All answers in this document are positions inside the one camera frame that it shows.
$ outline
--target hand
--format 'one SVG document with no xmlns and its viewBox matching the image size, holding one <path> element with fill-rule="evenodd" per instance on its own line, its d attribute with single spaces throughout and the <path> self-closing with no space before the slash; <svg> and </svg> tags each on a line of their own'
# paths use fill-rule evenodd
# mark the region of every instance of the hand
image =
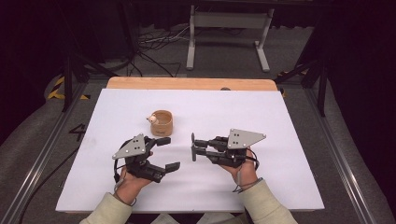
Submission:
<svg viewBox="0 0 396 224">
<path fill-rule="evenodd" d="M 145 178 L 137 178 L 136 176 L 129 174 L 126 171 L 125 166 L 122 167 L 120 176 L 121 178 L 123 178 L 123 181 L 121 185 L 117 188 L 115 196 L 126 204 L 132 204 L 134 202 L 134 199 L 137 197 L 137 194 L 139 194 L 140 190 L 149 183 L 151 183 L 151 180 L 147 180 Z"/>
<path fill-rule="evenodd" d="M 250 148 L 247 150 L 247 156 L 253 157 Z M 258 177 L 256 175 L 256 170 L 254 166 L 254 161 L 246 160 L 242 163 L 241 166 L 237 168 L 233 168 L 230 166 L 221 165 L 224 170 L 228 171 L 233 177 L 233 181 L 241 187 L 242 190 L 248 189 L 251 187 L 251 183 L 257 181 Z"/>
</svg>

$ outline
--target wooden bowl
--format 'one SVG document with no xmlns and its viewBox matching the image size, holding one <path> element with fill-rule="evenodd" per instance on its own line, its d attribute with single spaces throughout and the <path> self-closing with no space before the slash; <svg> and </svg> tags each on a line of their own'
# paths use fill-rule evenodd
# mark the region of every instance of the wooden bowl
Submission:
<svg viewBox="0 0 396 224">
<path fill-rule="evenodd" d="M 157 110 L 153 114 L 159 122 L 151 124 L 151 133 L 161 137 L 171 135 L 173 131 L 172 113 L 167 110 Z"/>
</svg>

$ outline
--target metal frame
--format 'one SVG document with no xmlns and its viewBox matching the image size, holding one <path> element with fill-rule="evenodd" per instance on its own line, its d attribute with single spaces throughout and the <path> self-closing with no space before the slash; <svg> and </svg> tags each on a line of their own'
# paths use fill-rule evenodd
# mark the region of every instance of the metal frame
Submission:
<svg viewBox="0 0 396 224">
<path fill-rule="evenodd" d="M 37 183 L 38 179 L 40 178 L 43 170 L 50 159 L 50 155 L 52 154 L 53 150 L 55 149 L 56 143 L 61 135 L 61 132 L 71 114 L 74 107 L 76 106 L 78 97 L 83 93 L 86 84 L 79 83 L 76 87 L 74 100 L 71 102 L 68 109 L 61 113 L 61 116 L 58 118 L 50 136 L 47 140 L 46 144 L 44 145 L 43 149 L 41 150 L 40 154 L 38 155 L 37 159 L 35 160 L 35 164 L 32 166 L 31 170 L 29 171 L 27 177 L 23 181 L 20 190 L 18 191 L 17 195 L 15 196 L 14 200 L 11 203 L 11 206 L 8 208 L 6 214 L 4 215 L 1 223 L 16 223 L 18 218 L 20 217 L 21 210 L 26 205 L 29 197 L 33 193 L 35 188 L 35 184 Z"/>
<path fill-rule="evenodd" d="M 347 159 L 345 158 L 342 149 L 335 143 L 328 121 L 326 118 L 321 116 L 321 112 L 317 108 L 317 97 L 315 96 L 314 91 L 312 89 L 305 89 L 304 91 L 309 104 L 315 111 L 320 128 L 326 136 L 332 160 L 341 176 L 344 186 L 346 187 L 346 192 L 349 195 L 350 201 L 352 201 L 359 220 L 364 224 L 375 224 L 376 221 L 369 210 L 367 202 L 364 200 L 361 188 L 347 163 Z"/>
<path fill-rule="evenodd" d="M 260 41 L 255 41 L 255 47 L 259 56 L 263 72 L 269 72 L 270 67 L 264 54 L 263 46 L 270 28 L 274 10 L 269 9 L 268 13 L 248 14 L 248 13 L 218 13 L 218 12 L 198 12 L 195 6 L 191 6 L 190 14 L 190 42 L 187 54 L 187 70 L 194 67 L 195 56 L 195 27 L 226 27 L 226 28 L 249 28 L 262 29 Z"/>
</svg>

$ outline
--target beige sleeve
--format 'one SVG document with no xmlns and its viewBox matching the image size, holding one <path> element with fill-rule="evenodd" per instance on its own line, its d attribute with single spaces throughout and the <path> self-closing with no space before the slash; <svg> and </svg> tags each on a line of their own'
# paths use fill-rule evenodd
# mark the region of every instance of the beige sleeve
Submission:
<svg viewBox="0 0 396 224">
<path fill-rule="evenodd" d="M 124 224 L 132 213 L 132 206 L 117 200 L 110 193 L 106 193 L 95 210 L 80 224 Z"/>
<path fill-rule="evenodd" d="M 264 180 L 241 192 L 239 197 L 255 224 L 297 223 L 290 211 L 276 199 Z"/>
</svg>

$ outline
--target white board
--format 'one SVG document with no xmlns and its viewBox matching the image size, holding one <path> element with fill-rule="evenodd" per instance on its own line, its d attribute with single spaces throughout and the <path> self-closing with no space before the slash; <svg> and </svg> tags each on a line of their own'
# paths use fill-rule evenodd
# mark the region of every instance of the white board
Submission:
<svg viewBox="0 0 396 224">
<path fill-rule="evenodd" d="M 288 110 L 278 91 L 102 90 L 56 210 L 91 212 L 105 192 L 113 192 L 112 155 L 134 136 L 150 133 L 146 117 L 163 109 L 174 119 L 172 143 L 154 147 L 148 160 L 157 166 L 180 161 L 180 169 L 160 184 L 151 183 L 137 197 L 136 213 L 242 212 L 232 193 L 231 176 L 208 158 L 191 159 L 195 139 L 227 137 L 230 129 L 266 134 L 253 145 L 257 171 L 290 210 L 323 209 Z"/>
</svg>

